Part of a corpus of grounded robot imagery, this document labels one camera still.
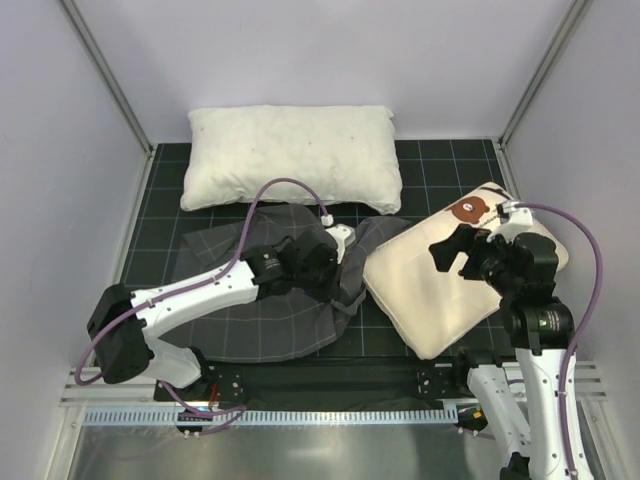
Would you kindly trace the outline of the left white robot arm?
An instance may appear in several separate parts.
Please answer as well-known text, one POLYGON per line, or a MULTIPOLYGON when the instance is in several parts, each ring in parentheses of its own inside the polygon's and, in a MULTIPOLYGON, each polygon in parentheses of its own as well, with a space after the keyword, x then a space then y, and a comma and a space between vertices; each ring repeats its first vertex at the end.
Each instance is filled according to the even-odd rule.
POLYGON ((203 399, 212 385, 203 355, 171 345, 163 335, 208 313, 293 289, 328 301, 337 293, 339 269, 353 240, 345 225, 306 231, 278 246, 251 247, 236 261, 173 284, 133 292, 121 284, 107 288, 87 325, 99 379, 120 384, 143 376, 170 384, 190 400, 203 399))

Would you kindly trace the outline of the grey checked pillowcase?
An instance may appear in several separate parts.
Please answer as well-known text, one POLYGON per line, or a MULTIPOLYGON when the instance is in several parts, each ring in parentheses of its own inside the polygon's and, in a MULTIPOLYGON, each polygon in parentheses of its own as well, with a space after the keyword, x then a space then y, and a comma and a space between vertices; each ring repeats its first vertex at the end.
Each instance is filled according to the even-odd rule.
MULTIPOLYGON (((169 283, 203 273, 228 262, 238 244, 244 220, 185 233, 169 283)), ((346 251, 337 298, 319 302, 300 289, 255 303, 208 313, 165 335, 178 347, 195 347, 211 360, 232 363, 279 362, 310 355, 344 333, 366 298, 366 259, 409 227, 393 216, 367 217, 355 229, 346 251)), ((257 208, 245 248, 277 246, 288 237, 320 232, 317 215, 306 206, 281 204, 257 208)))

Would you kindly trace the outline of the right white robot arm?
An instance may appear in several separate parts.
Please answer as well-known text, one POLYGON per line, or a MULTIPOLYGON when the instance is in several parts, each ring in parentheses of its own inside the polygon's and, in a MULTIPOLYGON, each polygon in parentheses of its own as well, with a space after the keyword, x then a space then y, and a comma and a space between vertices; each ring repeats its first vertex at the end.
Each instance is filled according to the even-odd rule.
POLYGON ((555 243, 537 233, 507 240, 459 225, 429 251, 439 272, 456 257, 460 276, 483 281, 501 297, 499 314, 524 382, 527 407, 511 392, 497 356, 462 353, 450 372, 452 388, 475 396, 504 460, 502 479, 590 479, 575 396, 575 356, 569 351, 573 317, 554 294, 559 263, 555 243))

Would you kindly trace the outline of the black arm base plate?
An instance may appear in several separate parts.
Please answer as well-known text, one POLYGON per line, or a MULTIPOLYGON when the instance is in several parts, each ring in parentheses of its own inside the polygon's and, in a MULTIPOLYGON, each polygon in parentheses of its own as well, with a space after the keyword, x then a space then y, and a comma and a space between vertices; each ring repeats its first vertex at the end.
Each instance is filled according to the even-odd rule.
POLYGON ((187 402, 218 401, 223 409, 361 412, 439 409, 472 397, 454 361, 411 357, 311 357, 280 363, 208 363, 187 402))

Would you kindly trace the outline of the cream bear print pillow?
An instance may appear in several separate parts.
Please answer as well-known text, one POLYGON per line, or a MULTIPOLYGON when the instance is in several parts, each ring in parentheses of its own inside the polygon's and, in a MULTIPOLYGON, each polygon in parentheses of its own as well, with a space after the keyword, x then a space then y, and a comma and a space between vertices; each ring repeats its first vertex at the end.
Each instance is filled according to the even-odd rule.
MULTIPOLYGON (((367 258, 364 280, 368 292, 419 358, 443 354, 492 314, 503 325, 500 295, 483 281, 459 275, 466 254, 457 256, 449 272, 438 272, 429 246, 447 239, 459 224, 492 232, 500 225, 496 205, 510 200, 517 201, 497 184, 486 183, 387 241, 367 258)), ((520 204, 533 215, 532 208, 520 204)), ((557 272, 567 264, 566 248, 534 215, 527 232, 556 244, 557 272)))

